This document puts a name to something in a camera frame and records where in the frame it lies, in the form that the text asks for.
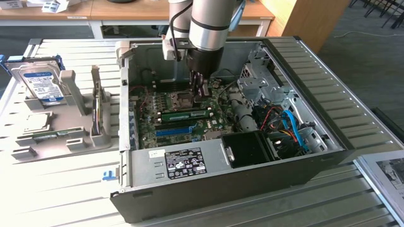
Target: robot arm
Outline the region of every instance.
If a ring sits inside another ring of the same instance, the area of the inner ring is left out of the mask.
[[[169,0],[169,3],[169,21],[188,8],[175,18],[172,29],[175,38],[188,38],[191,47],[187,47],[187,51],[177,47],[176,54],[176,41],[168,32],[163,40],[164,57],[177,61],[187,59],[192,103],[197,106],[203,98],[212,95],[208,89],[209,78],[219,69],[236,0]]]

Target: white cable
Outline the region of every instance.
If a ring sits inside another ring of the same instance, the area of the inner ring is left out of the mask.
[[[373,35],[373,36],[380,36],[380,37],[392,37],[392,36],[404,36],[404,34],[393,34],[393,35],[377,35],[377,34],[372,34],[372,33],[365,33],[365,32],[347,32],[343,35],[335,36],[335,38],[343,38],[345,37],[349,33],[360,33],[360,34],[365,34],[365,35]]]

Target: metal grated table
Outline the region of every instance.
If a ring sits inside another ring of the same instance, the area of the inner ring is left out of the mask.
[[[404,145],[375,118],[339,78],[292,37],[271,38],[279,52],[311,89],[357,148],[336,167],[323,171],[305,185],[193,210],[133,226],[395,226],[395,220],[352,164],[356,156],[404,149]],[[112,94],[113,139],[119,139],[120,73],[116,40],[44,40],[27,48],[25,56],[60,54],[68,70],[76,71],[81,93],[92,92],[91,65],[100,65],[103,87]],[[0,101],[0,150],[12,145],[9,132],[27,107],[24,93],[12,79]],[[0,226],[129,226],[109,198],[103,171],[119,163],[117,151],[11,165],[0,152],[3,177]]]

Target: motherboard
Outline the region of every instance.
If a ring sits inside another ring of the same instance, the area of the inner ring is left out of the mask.
[[[235,132],[229,103],[220,104],[224,86],[212,83],[212,97],[192,107],[189,90],[157,92],[139,86],[131,94],[137,106],[140,149],[156,148],[219,138]]]

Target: power supply label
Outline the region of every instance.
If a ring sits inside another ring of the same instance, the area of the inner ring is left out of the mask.
[[[33,72],[24,74],[27,85],[33,90],[36,97],[44,102],[57,102],[63,100],[60,87],[53,84],[51,72]]]
[[[165,166],[168,178],[172,180],[208,172],[201,148],[165,152]]]

